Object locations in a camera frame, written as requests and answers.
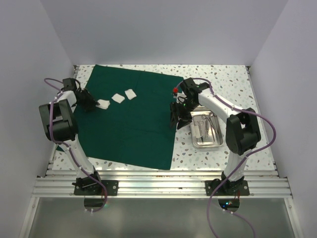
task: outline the green cloth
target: green cloth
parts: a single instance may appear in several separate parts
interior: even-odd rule
[[[110,100],[107,110],[86,113],[77,107],[79,141],[88,157],[169,170],[175,129],[169,127],[172,89],[182,77],[96,65],[86,88],[93,97]],[[129,100],[124,91],[133,89]],[[111,99],[125,97],[119,104]]]

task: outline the speckled surface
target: speckled surface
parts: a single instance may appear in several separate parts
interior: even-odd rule
[[[232,103],[244,108],[252,107],[258,112],[248,74],[244,65],[108,65],[127,69],[145,70],[149,72],[189,77],[202,77],[212,81],[216,93],[222,95]],[[77,79],[82,86],[87,84],[93,65],[81,65]],[[264,129],[261,121],[260,130],[262,140],[258,148],[266,145]],[[225,123],[219,120],[222,133],[225,132]],[[190,134],[190,127],[186,126],[176,132],[171,170],[224,170],[227,164],[229,149],[225,145],[217,148],[196,149]],[[150,170],[112,161],[89,158],[97,170]],[[73,170],[65,153],[56,151],[53,170]],[[274,170],[273,156],[270,150],[265,149],[252,156],[247,161],[247,170]]]

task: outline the cable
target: cable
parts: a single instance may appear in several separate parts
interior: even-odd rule
[[[69,154],[70,154],[71,158],[73,159],[74,163],[76,164],[76,166],[77,166],[87,177],[89,177],[91,180],[93,180],[94,182],[98,183],[98,184],[102,187],[103,191],[105,192],[104,202],[103,202],[102,206],[99,207],[98,209],[94,210],[94,209],[92,208],[92,210],[91,210],[91,212],[98,212],[98,211],[100,211],[100,210],[105,206],[105,204],[106,204],[106,202],[107,202],[107,189],[106,189],[106,187],[105,187],[99,180],[97,180],[97,179],[93,178],[92,176],[90,176],[90,174],[87,173],[87,172],[81,167],[81,165],[80,165],[80,164],[77,162],[77,160],[75,159],[75,156],[74,156],[74,154],[73,154],[73,152],[72,152],[70,146],[69,146],[67,143],[65,143],[65,142],[63,142],[63,141],[55,140],[55,139],[54,139],[54,136],[53,136],[53,108],[54,108],[54,103],[58,100],[58,98],[59,98],[62,94],[63,94],[63,93],[61,92],[60,94],[57,95],[57,97],[56,97],[53,101],[51,101],[51,106],[50,106],[50,137],[51,137],[52,142],[54,142],[55,144],[63,144],[63,145],[65,145],[65,146],[67,147],[67,149],[69,150]]]
[[[80,87],[80,82],[79,82],[79,80],[76,79],[76,78],[74,78],[74,79],[75,79],[75,81],[79,84],[79,87]]]
[[[260,114],[257,114],[257,113],[254,113],[254,112],[250,112],[250,111],[247,111],[247,110],[241,110],[241,109],[237,109],[235,107],[233,107],[232,105],[226,103],[225,101],[223,101],[218,95],[216,95],[213,91],[213,88],[212,88],[212,84],[209,80],[207,79],[204,79],[204,78],[194,78],[196,80],[202,80],[202,81],[205,81],[207,83],[209,83],[209,87],[210,87],[210,91],[211,91],[211,94],[213,96],[215,96],[220,102],[222,102],[224,105],[226,105],[227,107],[231,108],[232,110],[235,110],[235,111],[238,111],[238,112],[242,112],[242,113],[248,113],[248,114],[251,114],[251,115],[254,115],[254,116],[257,116],[257,117],[260,117],[262,118],[263,120],[265,120],[272,128],[273,130],[273,139],[270,141],[269,144],[267,144],[266,146],[260,148],[260,149],[257,149],[255,151],[252,151],[250,153],[248,153],[244,158],[243,160],[238,164],[238,166],[213,190],[213,192],[211,193],[210,195],[210,198],[208,200],[208,205],[207,205],[207,220],[208,220],[208,224],[209,224],[209,227],[212,231],[212,233],[214,234],[214,236],[216,238],[219,238],[219,236],[217,235],[217,233],[215,232],[214,228],[212,227],[211,225],[211,222],[210,222],[210,214],[209,214],[209,210],[210,210],[210,205],[211,205],[211,199],[212,199],[212,196],[214,196],[214,194],[217,192],[217,190],[219,188],[221,188],[225,183],[226,181],[243,165],[243,163],[246,161],[246,159],[250,156],[250,155],[253,155],[261,150],[264,150],[266,149],[267,147],[271,146],[273,144],[273,142],[275,141],[276,139],[276,129],[274,127],[274,125],[270,122],[269,119],[267,119],[266,117],[260,115]],[[239,214],[236,214],[236,213],[233,213],[233,215],[237,216],[237,217],[240,217],[241,219],[243,219],[252,229],[252,232],[253,232],[253,236],[256,237],[257,234],[256,234],[256,231],[254,229],[254,227],[252,226],[252,224],[246,219],[244,218],[243,216],[239,215]]]
[[[180,98],[181,98],[181,99],[184,99],[184,100],[185,100],[186,98],[181,97],[181,96],[178,96],[178,97],[177,97],[177,100],[178,100],[180,103],[184,103],[184,101],[182,102],[182,101],[179,100]]]
[[[54,79],[54,78],[45,78],[45,79],[44,79],[44,82],[46,82],[49,86],[51,86],[52,88],[54,88],[54,89],[60,91],[60,88],[57,88],[56,86],[54,86],[54,85],[52,85],[51,83],[49,83],[49,82],[48,82],[49,80],[50,80],[50,81],[59,82],[59,83],[63,83],[63,82],[60,81],[60,80]]]

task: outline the metal frame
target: metal frame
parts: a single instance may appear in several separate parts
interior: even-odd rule
[[[29,237],[31,227],[33,224],[33,220],[35,217],[36,209],[38,208],[40,198],[38,197],[32,197],[28,210],[26,211],[26,215],[24,218],[24,222],[22,225],[22,229],[19,235],[19,238],[27,238]]]
[[[220,179],[221,171],[99,171],[99,174],[102,180],[119,181],[116,198],[207,199],[205,181]],[[71,183],[75,180],[75,171],[48,170],[45,178],[37,178],[32,197],[83,197],[73,195]],[[251,194],[246,198],[292,197],[288,180],[279,178],[277,171],[246,171],[245,180]]]
[[[301,228],[292,198],[285,198],[285,205],[288,213],[289,220],[293,228],[295,238],[304,238],[303,230]]]

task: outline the glass panel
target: glass panel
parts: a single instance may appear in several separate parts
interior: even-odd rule
[[[211,221],[221,238],[253,237],[240,218],[223,213],[217,200]],[[255,227],[259,238],[293,238],[284,199],[240,199],[237,213]],[[206,199],[112,198],[93,216],[82,198],[42,198],[31,238],[206,238],[213,237]]]

